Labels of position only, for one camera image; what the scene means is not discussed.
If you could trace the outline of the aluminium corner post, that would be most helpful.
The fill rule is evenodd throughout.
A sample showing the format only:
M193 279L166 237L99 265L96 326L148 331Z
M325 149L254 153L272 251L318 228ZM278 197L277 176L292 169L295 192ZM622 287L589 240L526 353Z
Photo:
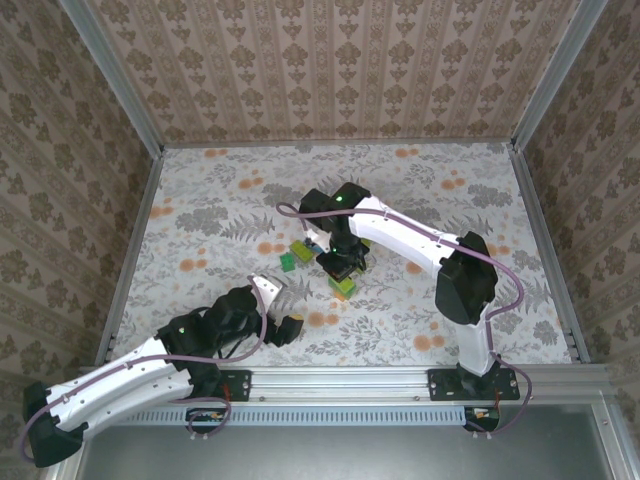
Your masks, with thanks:
M115 49L96 15L91 11L87 0L59 1L151 158L159 159L163 150L159 129L153 124L142 99L126 75L123 62L118 59Z
M511 137L516 151L531 140L602 15L608 0L581 0Z

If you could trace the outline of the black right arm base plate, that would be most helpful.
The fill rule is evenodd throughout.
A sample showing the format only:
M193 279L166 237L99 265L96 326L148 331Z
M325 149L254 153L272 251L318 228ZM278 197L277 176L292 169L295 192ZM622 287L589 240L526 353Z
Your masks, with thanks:
M463 369L427 371L432 401L519 400L520 390L512 369L498 368L478 377Z

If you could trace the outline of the aluminium side rail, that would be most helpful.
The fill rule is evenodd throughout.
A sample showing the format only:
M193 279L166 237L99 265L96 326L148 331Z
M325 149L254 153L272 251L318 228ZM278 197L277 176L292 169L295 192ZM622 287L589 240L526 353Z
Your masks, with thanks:
M508 144L508 147L512 168L571 358L574 362L590 364L592 359L571 301L526 159L521 150L511 144Z
M160 156L155 158L152 162L144 194L131 233L126 256L124 258L120 276L112 298L112 303L104 325L101 341L96 353L95 360L93 362L93 365L96 367L102 366L109 360L115 339L117 337L119 326L124 315L124 309L126 307L127 298L131 288L131 283L135 273L147 223L149 221L151 209L153 206L155 193L159 185L163 163L163 154L160 154Z

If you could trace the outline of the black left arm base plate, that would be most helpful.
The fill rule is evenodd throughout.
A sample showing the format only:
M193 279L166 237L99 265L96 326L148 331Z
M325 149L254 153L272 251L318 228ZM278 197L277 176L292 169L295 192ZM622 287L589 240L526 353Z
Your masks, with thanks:
M213 396L229 402L248 402L252 388L251 370L221 370Z

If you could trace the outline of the grey metal front panel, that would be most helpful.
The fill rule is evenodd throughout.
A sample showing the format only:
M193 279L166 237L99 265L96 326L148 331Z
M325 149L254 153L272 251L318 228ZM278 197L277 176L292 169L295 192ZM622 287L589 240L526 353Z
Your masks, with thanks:
M492 439L452 427L229 427L208 440L118 427L89 443L79 480L613 480L585 421Z

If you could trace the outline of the aluminium back rail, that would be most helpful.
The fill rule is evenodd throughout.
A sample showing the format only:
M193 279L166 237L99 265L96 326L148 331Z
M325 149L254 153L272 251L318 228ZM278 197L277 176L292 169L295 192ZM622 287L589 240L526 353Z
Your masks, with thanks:
M166 143L161 147L170 149L204 149L204 148L261 148L261 147L315 147L315 146L347 146L347 145L430 145L430 144L476 144L501 143L512 144L509 137L467 137L467 138L350 138L350 139L305 139L274 141L227 141L208 143Z

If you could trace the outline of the aluminium front rail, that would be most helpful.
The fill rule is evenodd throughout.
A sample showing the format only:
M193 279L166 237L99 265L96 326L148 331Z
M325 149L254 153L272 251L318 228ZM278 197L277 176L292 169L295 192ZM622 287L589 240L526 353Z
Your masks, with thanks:
M492 401L432 401L427 371L454 367L265 367L222 370L251 370L252 388L248 402L347 402L407 403L412 401L481 403ZM515 372L519 400L538 403L589 403L612 395L605 369L598 365L532 365L506 367ZM126 401L133 409L168 402L222 402L213 392L220 377L213 365L204 368L199 380L188 370L177 371L164 361L136 365L117 371L109 365L71 381L68 400L82 405L109 405Z

